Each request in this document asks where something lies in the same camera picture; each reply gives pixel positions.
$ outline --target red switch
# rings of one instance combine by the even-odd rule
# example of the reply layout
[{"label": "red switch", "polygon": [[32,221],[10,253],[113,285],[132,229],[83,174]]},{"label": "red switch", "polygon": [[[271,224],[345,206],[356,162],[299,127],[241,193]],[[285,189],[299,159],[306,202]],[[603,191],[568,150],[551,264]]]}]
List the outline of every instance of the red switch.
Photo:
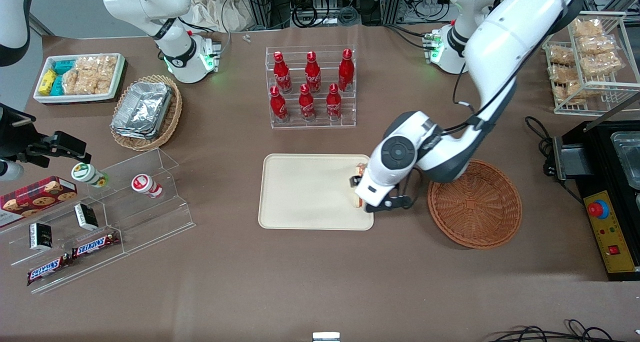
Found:
[{"label": "red switch", "polygon": [[603,220],[609,216],[609,206],[603,200],[595,200],[587,205],[587,213],[589,216]]},{"label": "red switch", "polygon": [[608,254],[620,254],[620,248],[618,248],[618,246],[615,244],[613,246],[609,246]]}]

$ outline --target wicker basket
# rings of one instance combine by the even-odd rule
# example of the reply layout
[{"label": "wicker basket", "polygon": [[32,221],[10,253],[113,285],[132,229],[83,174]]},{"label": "wicker basket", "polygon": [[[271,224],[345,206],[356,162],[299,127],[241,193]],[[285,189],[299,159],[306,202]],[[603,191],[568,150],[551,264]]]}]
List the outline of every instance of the wicker basket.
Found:
[{"label": "wicker basket", "polygon": [[[166,114],[164,115],[164,121],[162,121],[162,128],[160,128],[160,135],[158,135],[158,137],[156,137],[155,139],[125,137],[124,135],[119,135],[114,130],[111,130],[111,134],[113,135],[113,138],[116,140],[116,142],[118,142],[120,146],[124,148],[130,148],[135,151],[144,152],[144,151],[153,150],[155,148],[159,148],[160,146],[167,143],[167,141],[169,141],[169,139],[171,138],[171,135],[174,134],[176,127],[178,127],[178,120],[180,119],[180,113],[183,111],[183,98],[182,96],[180,96],[180,91],[178,90],[178,86],[176,86],[176,83],[173,82],[173,80],[171,80],[170,78],[165,77],[164,75],[149,75],[149,76],[138,79],[134,83],[137,83],[137,82],[151,82],[151,83],[162,82],[170,86],[171,89],[173,90],[171,93],[171,100],[169,101],[170,103],[169,108],[167,109]],[[124,97],[127,95],[127,93],[129,92],[129,89],[131,88],[131,86],[134,85],[134,83],[126,87],[126,90],[120,96],[118,100],[118,104],[116,105],[115,110],[113,112],[113,116],[115,116],[118,113],[118,110],[122,105],[122,101],[124,100]]]},{"label": "wicker basket", "polygon": [[460,178],[431,182],[427,203],[436,225],[472,249],[493,249],[514,237],[522,220],[518,190],[500,169],[472,159]]}]

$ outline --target brown tabletop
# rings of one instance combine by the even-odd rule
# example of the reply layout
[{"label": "brown tabletop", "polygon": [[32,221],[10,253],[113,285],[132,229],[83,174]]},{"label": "brown tabletop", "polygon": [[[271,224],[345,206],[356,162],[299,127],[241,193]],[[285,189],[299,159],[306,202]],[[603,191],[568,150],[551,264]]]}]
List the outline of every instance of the brown tabletop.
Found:
[{"label": "brown tabletop", "polygon": [[[428,31],[431,28],[420,27]],[[237,34],[220,72],[178,84],[180,123],[163,150],[176,159],[179,193],[196,228],[155,244],[47,294],[31,295],[25,271],[0,257],[0,334],[4,341],[309,341],[339,331],[345,342],[480,341],[535,324],[565,331],[579,319],[630,340],[640,328],[640,285],[606,276],[582,205],[542,174],[538,137],[523,118],[561,135],[583,118],[551,112],[538,53],[475,157],[518,188],[524,215],[517,235],[494,250],[469,250],[432,221],[425,196],[411,210],[375,215],[365,232],[267,230],[258,224],[263,159],[270,153],[369,155],[398,114],[422,110],[442,126],[469,110],[452,105],[456,76],[425,64],[423,53],[381,27],[286,29]],[[122,53],[125,85],[168,74],[148,37],[45,37],[44,55]],[[272,130],[265,92],[265,48],[356,44],[358,125]],[[459,100],[478,102],[469,76]],[[63,130],[87,141],[98,168],[135,155],[110,135],[113,103],[45,106],[31,100],[41,133]],[[10,191],[56,174],[26,166]]]}]

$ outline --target red coca-cola bottle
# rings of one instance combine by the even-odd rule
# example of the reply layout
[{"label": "red coca-cola bottle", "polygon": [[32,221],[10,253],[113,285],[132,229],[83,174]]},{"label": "red coca-cola bottle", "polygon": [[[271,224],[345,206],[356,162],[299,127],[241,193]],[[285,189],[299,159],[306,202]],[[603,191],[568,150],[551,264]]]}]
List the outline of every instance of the red coca-cola bottle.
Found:
[{"label": "red coca-cola bottle", "polygon": [[306,83],[302,83],[300,86],[300,98],[297,100],[300,103],[300,112],[302,112],[302,119],[310,123],[316,119],[316,109],[314,108],[314,96],[309,91],[309,86]]},{"label": "red coca-cola bottle", "polygon": [[306,53],[306,67],[304,67],[304,75],[306,75],[306,84],[312,94],[320,91],[320,66],[316,61],[316,53],[310,51]]},{"label": "red coca-cola bottle", "polygon": [[271,111],[273,111],[276,123],[287,123],[289,121],[289,112],[287,111],[284,97],[281,96],[276,86],[271,87],[269,92],[271,94]]},{"label": "red coca-cola bottle", "polygon": [[275,61],[275,66],[273,67],[273,74],[276,78],[276,83],[278,84],[279,90],[283,94],[288,94],[292,90],[291,86],[291,74],[289,72],[289,66],[284,61],[284,57],[282,56],[282,52],[276,51],[273,53],[273,60]]},{"label": "red coca-cola bottle", "polygon": [[342,51],[342,61],[338,67],[338,87],[340,91],[351,91],[354,88],[354,52],[349,48]]},{"label": "red coca-cola bottle", "polygon": [[326,96],[326,114],[329,121],[340,121],[343,112],[341,111],[343,98],[338,94],[338,85],[331,83],[329,85],[329,94]]}]

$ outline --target cloth bag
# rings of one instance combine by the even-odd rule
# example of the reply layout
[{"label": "cloth bag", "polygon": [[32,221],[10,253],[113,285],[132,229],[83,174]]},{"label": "cloth bag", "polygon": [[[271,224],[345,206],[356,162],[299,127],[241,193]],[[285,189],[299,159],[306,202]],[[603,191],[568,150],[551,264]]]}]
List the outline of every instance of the cloth bag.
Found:
[{"label": "cloth bag", "polygon": [[192,25],[237,32],[256,24],[249,0],[191,0]]}]

